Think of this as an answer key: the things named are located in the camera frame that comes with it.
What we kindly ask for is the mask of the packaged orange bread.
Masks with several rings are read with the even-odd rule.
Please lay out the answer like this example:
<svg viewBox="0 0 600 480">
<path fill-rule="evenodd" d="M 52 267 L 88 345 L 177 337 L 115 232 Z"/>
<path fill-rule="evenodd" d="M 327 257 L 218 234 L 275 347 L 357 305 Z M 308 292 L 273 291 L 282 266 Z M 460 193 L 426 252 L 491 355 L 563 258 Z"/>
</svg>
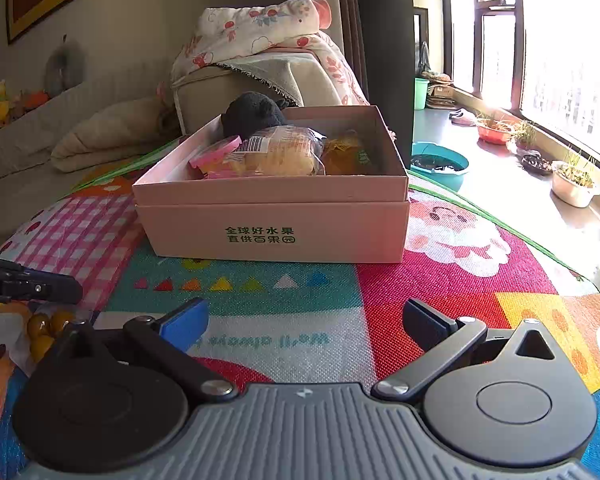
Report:
<svg viewBox="0 0 600 480">
<path fill-rule="evenodd" d="M 321 161 L 328 176 L 374 176 L 377 168 L 362 136 L 349 129 L 325 141 Z"/>
</svg>

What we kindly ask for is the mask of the floral folded blanket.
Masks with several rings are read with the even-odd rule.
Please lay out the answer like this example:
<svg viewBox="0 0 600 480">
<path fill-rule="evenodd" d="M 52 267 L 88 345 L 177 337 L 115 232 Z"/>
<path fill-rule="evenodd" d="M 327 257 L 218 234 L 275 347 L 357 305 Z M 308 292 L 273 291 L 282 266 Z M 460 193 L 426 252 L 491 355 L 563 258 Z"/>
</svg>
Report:
<svg viewBox="0 0 600 480">
<path fill-rule="evenodd" d="M 172 65 L 171 80 L 271 49 L 294 49 L 309 52 L 317 59 L 338 104 L 366 105 L 368 101 L 353 70 L 325 32 L 331 24 L 332 9 L 327 0 L 204 9 L 192 38 Z"/>
</svg>

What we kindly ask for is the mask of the white plant pot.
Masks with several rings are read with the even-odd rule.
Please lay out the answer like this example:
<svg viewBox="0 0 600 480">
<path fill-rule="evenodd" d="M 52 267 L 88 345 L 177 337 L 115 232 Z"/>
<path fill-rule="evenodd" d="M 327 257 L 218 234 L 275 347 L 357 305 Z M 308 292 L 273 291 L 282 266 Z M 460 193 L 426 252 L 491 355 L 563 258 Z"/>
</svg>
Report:
<svg viewBox="0 0 600 480">
<path fill-rule="evenodd" d="M 552 162 L 552 192 L 566 204 L 576 208 L 590 206 L 600 195 L 600 185 L 594 180 L 585 162 L 571 157 Z"/>
</svg>

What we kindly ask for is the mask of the grey towel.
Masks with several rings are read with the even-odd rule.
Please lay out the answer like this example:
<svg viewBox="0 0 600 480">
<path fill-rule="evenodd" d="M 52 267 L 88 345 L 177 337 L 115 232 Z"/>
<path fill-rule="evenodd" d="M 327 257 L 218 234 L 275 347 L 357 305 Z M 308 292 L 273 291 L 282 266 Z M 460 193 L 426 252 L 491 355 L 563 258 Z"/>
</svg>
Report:
<svg viewBox="0 0 600 480">
<path fill-rule="evenodd" d="M 260 80 L 268 88 L 297 106 L 306 106 L 310 83 L 318 65 L 311 55 L 303 53 L 260 53 L 245 58 L 232 58 L 218 66 L 241 72 Z"/>
</svg>

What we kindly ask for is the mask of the colourful play mat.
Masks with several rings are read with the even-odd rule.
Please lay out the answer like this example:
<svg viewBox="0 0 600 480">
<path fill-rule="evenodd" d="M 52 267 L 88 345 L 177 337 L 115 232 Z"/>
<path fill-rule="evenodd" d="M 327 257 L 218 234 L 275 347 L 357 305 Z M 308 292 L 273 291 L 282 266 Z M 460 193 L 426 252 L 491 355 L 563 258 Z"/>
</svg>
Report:
<svg viewBox="0 0 600 480">
<path fill-rule="evenodd" d="M 212 370 L 248 382 L 372 382 L 422 355 L 402 330 L 407 298 L 424 300 L 446 315 L 475 315 L 491 328 L 516 328 L 538 318 L 581 375 L 597 406 L 597 427 L 583 463 L 600 478 L 600 294 L 585 278 L 512 232 L 440 200 L 435 186 L 419 181 L 408 191 L 412 206 L 448 206 L 434 212 L 468 212 L 469 231 L 451 234 L 434 220 L 408 220 L 415 233 L 431 232 L 437 243 L 422 248 L 407 237 L 397 264 L 267 263 L 160 258 L 137 220 L 131 184 L 140 163 L 112 162 L 93 171 L 69 198 L 39 211 L 0 248 L 0 258 L 45 271 L 74 275 L 84 286 L 86 308 L 96 326 L 116 326 L 133 315 L 166 313 L 193 296 L 210 301 L 210 325 L 190 354 Z M 0 479 L 21 479 L 27 465 L 10 428 L 10 411 L 26 375 L 8 361 L 0 365 Z M 240 408 L 237 422 L 214 415 L 196 437 L 204 456 L 176 460 L 175 479 L 486 479 L 468 466 L 424 466 L 396 416 L 380 408 L 362 422 L 379 422 L 393 436 L 352 431 L 312 437 L 327 419 L 344 422 L 352 406 Z"/>
</svg>

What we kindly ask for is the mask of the pink cardboard box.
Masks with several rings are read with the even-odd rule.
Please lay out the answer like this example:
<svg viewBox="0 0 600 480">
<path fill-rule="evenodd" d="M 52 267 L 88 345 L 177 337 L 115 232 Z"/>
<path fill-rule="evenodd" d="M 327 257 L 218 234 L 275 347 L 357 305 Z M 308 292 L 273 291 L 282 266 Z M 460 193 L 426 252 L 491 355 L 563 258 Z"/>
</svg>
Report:
<svg viewBox="0 0 600 480">
<path fill-rule="evenodd" d="M 157 255 L 221 260 L 398 263 L 406 241 L 408 177 L 374 106 L 291 107 L 287 119 L 331 136 L 362 136 L 374 176 L 196 180 L 196 151 L 222 139 L 213 118 L 132 186 Z"/>
</svg>

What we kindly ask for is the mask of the teal basin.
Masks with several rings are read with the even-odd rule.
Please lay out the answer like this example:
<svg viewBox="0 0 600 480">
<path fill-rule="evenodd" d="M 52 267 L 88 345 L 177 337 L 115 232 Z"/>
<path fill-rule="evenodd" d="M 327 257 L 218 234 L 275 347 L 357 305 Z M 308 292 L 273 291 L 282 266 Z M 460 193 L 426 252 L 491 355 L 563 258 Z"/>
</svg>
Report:
<svg viewBox="0 0 600 480">
<path fill-rule="evenodd" d="M 469 160 L 462 154 L 431 142 L 412 144 L 411 170 L 457 192 L 468 173 Z"/>
</svg>

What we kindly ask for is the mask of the grey neck pillow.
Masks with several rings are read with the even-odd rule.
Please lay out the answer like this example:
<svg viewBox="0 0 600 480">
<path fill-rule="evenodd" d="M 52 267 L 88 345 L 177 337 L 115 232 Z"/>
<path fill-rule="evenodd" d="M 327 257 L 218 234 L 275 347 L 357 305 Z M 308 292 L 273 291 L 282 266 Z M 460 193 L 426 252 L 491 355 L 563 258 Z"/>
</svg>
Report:
<svg viewBox="0 0 600 480">
<path fill-rule="evenodd" d="M 76 40 L 67 35 L 61 45 L 53 50 L 44 70 L 44 91 L 51 97 L 59 96 L 82 84 L 85 74 L 85 53 Z"/>
</svg>

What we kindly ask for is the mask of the packaged yellow fruit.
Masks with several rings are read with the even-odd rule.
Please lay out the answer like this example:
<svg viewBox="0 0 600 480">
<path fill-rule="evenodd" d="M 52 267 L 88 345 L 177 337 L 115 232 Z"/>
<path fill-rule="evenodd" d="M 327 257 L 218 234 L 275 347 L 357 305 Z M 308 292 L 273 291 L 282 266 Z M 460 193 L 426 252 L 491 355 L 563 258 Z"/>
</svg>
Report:
<svg viewBox="0 0 600 480">
<path fill-rule="evenodd" d="M 0 302 L 0 371 L 7 365 L 30 376 L 78 308 L 48 302 Z"/>
</svg>

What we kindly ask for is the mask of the black plush toy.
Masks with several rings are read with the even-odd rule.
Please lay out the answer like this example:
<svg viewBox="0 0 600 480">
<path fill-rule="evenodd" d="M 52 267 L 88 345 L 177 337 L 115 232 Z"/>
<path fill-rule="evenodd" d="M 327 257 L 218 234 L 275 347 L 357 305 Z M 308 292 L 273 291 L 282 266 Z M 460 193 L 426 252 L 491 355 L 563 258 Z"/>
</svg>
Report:
<svg viewBox="0 0 600 480">
<path fill-rule="evenodd" d="M 273 100 L 260 92 L 245 92 L 221 115 L 223 134 L 226 138 L 239 136 L 245 141 L 260 130 L 286 125 L 283 110 L 288 105 L 285 99 Z"/>
</svg>

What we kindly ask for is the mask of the pink plastic basket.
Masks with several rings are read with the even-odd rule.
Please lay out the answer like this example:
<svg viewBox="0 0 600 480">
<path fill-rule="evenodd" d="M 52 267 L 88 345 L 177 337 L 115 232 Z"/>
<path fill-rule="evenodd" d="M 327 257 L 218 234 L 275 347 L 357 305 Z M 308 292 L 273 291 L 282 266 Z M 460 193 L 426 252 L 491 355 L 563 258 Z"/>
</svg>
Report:
<svg viewBox="0 0 600 480">
<path fill-rule="evenodd" d="M 230 136 L 215 142 L 206 148 L 197 148 L 188 160 L 189 175 L 194 180 L 202 180 L 219 167 L 225 156 L 236 151 L 242 139 L 240 136 Z"/>
</svg>

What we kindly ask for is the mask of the dark small dish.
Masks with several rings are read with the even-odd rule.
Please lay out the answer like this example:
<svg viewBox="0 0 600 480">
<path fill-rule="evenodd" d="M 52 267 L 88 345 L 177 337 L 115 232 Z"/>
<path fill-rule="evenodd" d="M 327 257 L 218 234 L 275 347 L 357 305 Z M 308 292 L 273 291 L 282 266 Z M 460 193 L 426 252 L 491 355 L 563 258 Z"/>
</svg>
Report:
<svg viewBox="0 0 600 480">
<path fill-rule="evenodd" d="M 542 177 L 549 177 L 553 173 L 552 164 L 544 159 L 540 153 L 529 152 L 521 156 L 521 166 L 530 174 L 537 174 Z"/>
</svg>

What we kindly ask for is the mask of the packaged round waffle cake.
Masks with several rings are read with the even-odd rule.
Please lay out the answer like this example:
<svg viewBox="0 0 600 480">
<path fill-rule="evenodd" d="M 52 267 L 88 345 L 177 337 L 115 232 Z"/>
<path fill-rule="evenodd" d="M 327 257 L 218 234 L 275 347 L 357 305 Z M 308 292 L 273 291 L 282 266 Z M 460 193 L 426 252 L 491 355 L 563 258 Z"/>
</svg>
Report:
<svg viewBox="0 0 600 480">
<path fill-rule="evenodd" d="M 238 177 L 324 176 L 322 162 L 326 136 L 293 125 L 262 129 L 223 159 Z"/>
</svg>

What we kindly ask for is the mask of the orange plush toy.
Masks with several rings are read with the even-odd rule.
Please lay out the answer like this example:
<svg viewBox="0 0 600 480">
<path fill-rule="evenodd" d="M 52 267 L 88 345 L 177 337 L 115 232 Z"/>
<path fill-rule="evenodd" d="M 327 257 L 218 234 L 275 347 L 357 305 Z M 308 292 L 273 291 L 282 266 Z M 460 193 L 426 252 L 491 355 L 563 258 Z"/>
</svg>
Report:
<svg viewBox="0 0 600 480">
<path fill-rule="evenodd" d="M 45 91 L 24 92 L 21 95 L 20 103 L 23 110 L 29 113 L 31 110 L 44 105 L 49 99 L 50 96 Z"/>
</svg>

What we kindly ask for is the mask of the red plant bowl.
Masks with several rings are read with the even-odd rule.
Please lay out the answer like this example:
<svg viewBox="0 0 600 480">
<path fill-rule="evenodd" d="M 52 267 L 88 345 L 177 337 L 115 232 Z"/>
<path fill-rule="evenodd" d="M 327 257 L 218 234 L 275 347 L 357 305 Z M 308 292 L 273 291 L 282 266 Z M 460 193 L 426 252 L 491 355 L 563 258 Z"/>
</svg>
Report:
<svg viewBox="0 0 600 480">
<path fill-rule="evenodd" d="M 513 139 L 515 127 L 507 120 L 492 117 L 477 118 L 478 136 L 486 143 L 505 145 Z"/>
</svg>

